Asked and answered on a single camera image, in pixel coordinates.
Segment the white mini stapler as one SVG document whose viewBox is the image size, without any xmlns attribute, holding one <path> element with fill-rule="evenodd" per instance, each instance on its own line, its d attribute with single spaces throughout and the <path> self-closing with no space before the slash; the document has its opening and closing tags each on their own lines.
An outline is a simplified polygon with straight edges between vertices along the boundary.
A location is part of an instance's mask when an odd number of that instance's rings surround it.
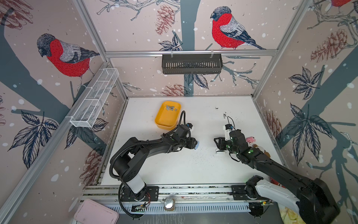
<svg viewBox="0 0 358 224">
<path fill-rule="evenodd" d="M 216 154 L 226 154 L 225 150 L 217 150 L 215 151 Z"/>
</svg>

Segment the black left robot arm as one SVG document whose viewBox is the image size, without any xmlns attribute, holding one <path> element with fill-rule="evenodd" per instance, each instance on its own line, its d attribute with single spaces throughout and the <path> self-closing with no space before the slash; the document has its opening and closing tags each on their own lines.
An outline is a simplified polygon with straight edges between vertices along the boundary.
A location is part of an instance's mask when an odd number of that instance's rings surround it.
<svg viewBox="0 0 358 224">
<path fill-rule="evenodd" d="M 180 152 L 183 148 L 195 149 L 198 141 L 191 136 L 193 125 L 186 122 L 186 112 L 180 114 L 179 124 L 159 139 L 140 141 L 130 138 L 110 159 L 109 175 L 121 182 L 118 190 L 118 201 L 122 210 L 132 219 L 140 219 L 142 214 L 132 214 L 125 209 L 121 195 L 125 187 L 129 188 L 137 200 L 151 199 L 147 185 L 139 175 L 148 157 L 158 154 Z"/>
</svg>

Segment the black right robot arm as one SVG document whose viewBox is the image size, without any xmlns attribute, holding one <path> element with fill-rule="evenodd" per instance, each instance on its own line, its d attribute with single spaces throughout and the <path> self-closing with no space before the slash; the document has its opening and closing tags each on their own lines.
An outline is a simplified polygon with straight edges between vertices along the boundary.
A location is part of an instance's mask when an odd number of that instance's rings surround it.
<svg viewBox="0 0 358 224">
<path fill-rule="evenodd" d="M 324 181 L 309 179 L 275 162 L 260 149 L 249 146 L 239 129 L 228 129 L 225 137 L 214 141 L 219 150 L 227 150 L 238 161 L 279 183 L 275 185 L 255 175 L 246 182 L 249 198 L 271 199 L 298 214 L 307 224 L 330 224 L 340 214 L 340 208 Z"/>
</svg>

